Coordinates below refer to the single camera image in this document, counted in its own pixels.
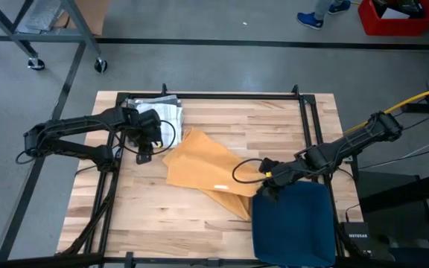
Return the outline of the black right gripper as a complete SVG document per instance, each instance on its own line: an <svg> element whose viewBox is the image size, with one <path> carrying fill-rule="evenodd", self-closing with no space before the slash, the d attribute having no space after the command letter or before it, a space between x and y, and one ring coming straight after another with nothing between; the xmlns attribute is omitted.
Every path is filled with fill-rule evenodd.
<svg viewBox="0 0 429 268"><path fill-rule="evenodd" d="M261 173L271 172L271 177L266 177L258 189L258 194L263 197L278 198L279 192L290 183L305 176L305 163L300 160L292 162L279 162L264 158L258 168Z"/></svg>

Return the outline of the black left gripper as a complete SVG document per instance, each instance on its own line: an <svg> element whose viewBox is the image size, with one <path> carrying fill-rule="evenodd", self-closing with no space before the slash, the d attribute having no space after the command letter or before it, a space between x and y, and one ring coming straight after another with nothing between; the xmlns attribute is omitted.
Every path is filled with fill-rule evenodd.
<svg viewBox="0 0 429 268"><path fill-rule="evenodd" d="M153 154L153 147L163 146L161 119L154 109L145 112L133 109L129 119L127 137L138 148L137 154Z"/></svg>

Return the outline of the white checked towel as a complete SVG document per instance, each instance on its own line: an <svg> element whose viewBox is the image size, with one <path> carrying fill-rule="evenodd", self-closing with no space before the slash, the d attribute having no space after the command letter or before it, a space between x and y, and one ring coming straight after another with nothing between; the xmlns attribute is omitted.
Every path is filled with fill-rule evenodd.
<svg viewBox="0 0 429 268"><path fill-rule="evenodd" d="M146 112L154 109L160 119L162 131L163 148L170 144L176 147L182 141L182 107L170 104L149 104L143 103L136 107L139 112Z"/></svg>

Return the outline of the grey checked towel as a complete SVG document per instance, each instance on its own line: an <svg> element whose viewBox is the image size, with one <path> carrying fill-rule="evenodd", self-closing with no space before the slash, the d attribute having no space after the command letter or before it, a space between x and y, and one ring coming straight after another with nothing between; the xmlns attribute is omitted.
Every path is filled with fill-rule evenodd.
<svg viewBox="0 0 429 268"><path fill-rule="evenodd" d="M181 107L181 100L178 99L176 95L167 95L159 98L150 98L150 99L126 99L127 106L130 108L136 108L137 106L143 103L149 104L170 104L177 107Z"/></svg>

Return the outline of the navy fabric storage bin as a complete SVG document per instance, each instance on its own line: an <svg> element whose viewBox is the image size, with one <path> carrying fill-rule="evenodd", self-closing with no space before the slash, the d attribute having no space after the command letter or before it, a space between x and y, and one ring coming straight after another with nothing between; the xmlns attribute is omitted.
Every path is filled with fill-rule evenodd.
<svg viewBox="0 0 429 268"><path fill-rule="evenodd" d="M260 261L289 267L334 265L336 248L328 189L297 182L277 201L252 198L252 244Z"/></svg>

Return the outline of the mustard orange towel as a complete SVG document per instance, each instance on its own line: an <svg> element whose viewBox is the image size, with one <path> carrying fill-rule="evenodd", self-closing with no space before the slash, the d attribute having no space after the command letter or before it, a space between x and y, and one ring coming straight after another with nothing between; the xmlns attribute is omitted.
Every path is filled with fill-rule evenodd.
<svg viewBox="0 0 429 268"><path fill-rule="evenodd" d="M250 199L263 175L251 164L196 128L163 159L166 183L197 189L243 220L250 220Z"/></svg>

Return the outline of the black equipment stand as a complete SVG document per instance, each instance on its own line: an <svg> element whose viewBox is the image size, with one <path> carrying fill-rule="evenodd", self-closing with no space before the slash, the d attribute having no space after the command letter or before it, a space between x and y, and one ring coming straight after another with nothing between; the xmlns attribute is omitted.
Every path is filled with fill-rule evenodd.
<svg viewBox="0 0 429 268"><path fill-rule="evenodd" d="M374 239L389 249L429 249L429 176L361 171L356 186Z"/></svg>

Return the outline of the brown cardboard box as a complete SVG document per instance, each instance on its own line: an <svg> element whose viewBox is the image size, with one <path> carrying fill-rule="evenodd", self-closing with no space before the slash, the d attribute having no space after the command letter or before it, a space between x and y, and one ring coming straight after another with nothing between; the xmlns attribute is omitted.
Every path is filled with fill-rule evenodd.
<svg viewBox="0 0 429 268"><path fill-rule="evenodd" d="M101 36L110 0L74 0L74 2L90 31L96 36ZM59 19L54 23L53 28L76 29L77 26L70 18L69 14L63 10Z"/></svg>

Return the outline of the person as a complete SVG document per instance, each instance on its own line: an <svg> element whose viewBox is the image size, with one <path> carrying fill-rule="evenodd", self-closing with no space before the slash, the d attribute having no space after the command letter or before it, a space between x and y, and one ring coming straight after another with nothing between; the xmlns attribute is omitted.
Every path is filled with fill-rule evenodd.
<svg viewBox="0 0 429 268"><path fill-rule="evenodd" d="M304 26L320 30L327 14L346 12L352 5L351 0L318 0L311 13L297 13L297 21Z"/></svg>

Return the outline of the navy blue seat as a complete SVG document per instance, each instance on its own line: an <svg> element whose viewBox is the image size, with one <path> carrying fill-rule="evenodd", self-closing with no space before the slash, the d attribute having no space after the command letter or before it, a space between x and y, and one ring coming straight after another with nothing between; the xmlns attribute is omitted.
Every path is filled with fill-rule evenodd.
<svg viewBox="0 0 429 268"><path fill-rule="evenodd" d="M429 249L426 248L390 248L390 254L396 262L418 268L429 268Z"/></svg>

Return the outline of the red plastic crate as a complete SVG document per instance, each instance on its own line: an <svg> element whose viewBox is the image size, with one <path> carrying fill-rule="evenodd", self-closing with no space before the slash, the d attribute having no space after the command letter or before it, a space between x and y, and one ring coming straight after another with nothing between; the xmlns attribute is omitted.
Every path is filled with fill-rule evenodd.
<svg viewBox="0 0 429 268"><path fill-rule="evenodd" d="M429 29L429 0L419 0L425 14L419 19L382 19L373 0L363 0L358 14L364 32L370 36L421 36Z"/></svg>

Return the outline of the white paper sheet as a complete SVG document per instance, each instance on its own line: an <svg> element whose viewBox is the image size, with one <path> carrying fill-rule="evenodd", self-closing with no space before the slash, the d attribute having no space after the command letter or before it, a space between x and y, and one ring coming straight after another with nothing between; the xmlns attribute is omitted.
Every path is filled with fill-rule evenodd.
<svg viewBox="0 0 429 268"><path fill-rule="evenodd" d="M402 13L400 11L387 8L381 16L382 19L409 19L410 15L407 13Z"/></svg>

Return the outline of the black device in crate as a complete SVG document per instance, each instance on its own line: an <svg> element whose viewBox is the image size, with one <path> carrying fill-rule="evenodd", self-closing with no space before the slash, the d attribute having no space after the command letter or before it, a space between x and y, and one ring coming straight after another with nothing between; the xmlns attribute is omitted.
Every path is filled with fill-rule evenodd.
<svg viewBox="0 0 429 268"><path fill-rule="evenodd" d="M409 19L420 19L425 14L425 9L419 3L419 0L372 0L372 3L380 18L387 8L407 13L410 15Z"/></svg>

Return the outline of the black Netgear network switch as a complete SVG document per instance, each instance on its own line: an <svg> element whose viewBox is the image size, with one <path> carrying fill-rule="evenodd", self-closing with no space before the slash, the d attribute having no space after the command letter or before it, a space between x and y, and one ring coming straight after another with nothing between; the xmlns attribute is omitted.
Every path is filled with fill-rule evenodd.
<svg viewBox="0 0 429 268"><path fill-rule="evenodd" d="M341 223L341 226L351 242L353 242L362 253L371 257L372 244L368 225L362 222L344 222Z"/></svg>

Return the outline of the grey metal cart frame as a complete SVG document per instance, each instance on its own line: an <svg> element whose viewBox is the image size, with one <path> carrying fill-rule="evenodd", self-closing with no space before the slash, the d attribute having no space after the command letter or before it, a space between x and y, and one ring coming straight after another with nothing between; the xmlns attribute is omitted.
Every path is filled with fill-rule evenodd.
<svg viewBox="0 0 429 268"><path fill-rule="evenodd" d="M4 32L0 36L0 41L11 41L16 44L29 57L39 57L38 53L31 46L31 42L82 42L91 48L97 54L97 59L102 57L101 49L96 42L94 35L83 16L81 15L74 0L60 0L63 10L65 10L70 18L77 26L76 29L68 28L53 28L50 31L43 31L39 34L20 33L16 31L22 17L28 11L34 0L24 0L19 12L14 20L10 20L0 9L0 29Z"/></svg>

